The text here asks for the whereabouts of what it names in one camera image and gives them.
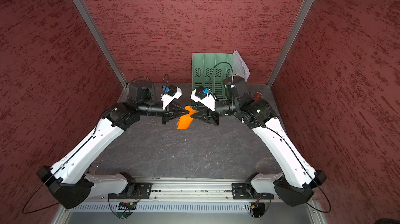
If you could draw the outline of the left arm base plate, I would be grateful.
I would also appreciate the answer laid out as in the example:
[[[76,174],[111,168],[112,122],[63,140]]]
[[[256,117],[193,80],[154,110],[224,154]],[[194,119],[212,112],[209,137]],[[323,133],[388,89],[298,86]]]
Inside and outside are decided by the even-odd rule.
[[[129,182],[126,188],[119,194],[109,194],[109,199],[133,199],[139,201],[148,200],[152,191],[152,183],[149,182]]]

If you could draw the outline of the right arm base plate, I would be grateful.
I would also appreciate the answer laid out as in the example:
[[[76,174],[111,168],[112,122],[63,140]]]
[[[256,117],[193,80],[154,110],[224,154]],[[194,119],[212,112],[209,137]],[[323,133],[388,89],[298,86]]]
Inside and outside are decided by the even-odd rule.
[[[234,200],[273,200],[274,195],[270,193],[258,193],[246,183],[232,183],[232,194]]]

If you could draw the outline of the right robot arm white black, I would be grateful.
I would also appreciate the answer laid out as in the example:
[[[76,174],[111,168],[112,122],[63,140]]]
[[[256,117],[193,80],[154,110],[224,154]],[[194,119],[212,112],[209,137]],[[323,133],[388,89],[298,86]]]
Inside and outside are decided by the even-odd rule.
[[[223,81],[227,98],[219,100],[208,87],[199,86],[191,93],[197,113],[191,117],[217,126],[221,117],[234,116],[247,125],[265,144],[281,168],[272,175],[254,173],[246,184],[246,193],[258,199],[261,195],[277,195],[289,206],[308,203],[314,188],[327,179],[314,169],[286,135],[278,115],[263,98],[255,98],[244,78],[233,76]]]

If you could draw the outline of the orange square paper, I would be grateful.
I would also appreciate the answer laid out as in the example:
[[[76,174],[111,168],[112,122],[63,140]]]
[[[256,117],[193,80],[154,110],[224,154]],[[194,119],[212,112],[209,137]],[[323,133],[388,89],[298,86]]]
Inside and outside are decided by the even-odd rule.
[[[188,111],[188,113],[181,116],[178,120],[177,126],[179,130],[187,130],[193,122],[192,115],[197,112],[191,106],[186,106],[185,109]]]

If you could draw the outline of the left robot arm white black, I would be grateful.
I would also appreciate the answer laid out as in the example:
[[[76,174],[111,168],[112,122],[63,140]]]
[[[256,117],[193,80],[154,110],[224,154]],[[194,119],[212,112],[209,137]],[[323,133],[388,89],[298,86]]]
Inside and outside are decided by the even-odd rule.
[[[101,115],[95,128],[64,158],[52,166],[42,166],[38,177],[48,187],[51,195],[66,209],[72,209],[87,198],[124,194],[132,197],[135,179],[126,172],[115,175],[95,176],[86,172],[96,158],[120,135],[140,120],[141,116],[155,116],[162,124],[188,113],[174,103],[182,90],[169,84],[163,87],[160,100],[155,101],[155,87],[148,80],[129,84],[124,102],[111,106]]]

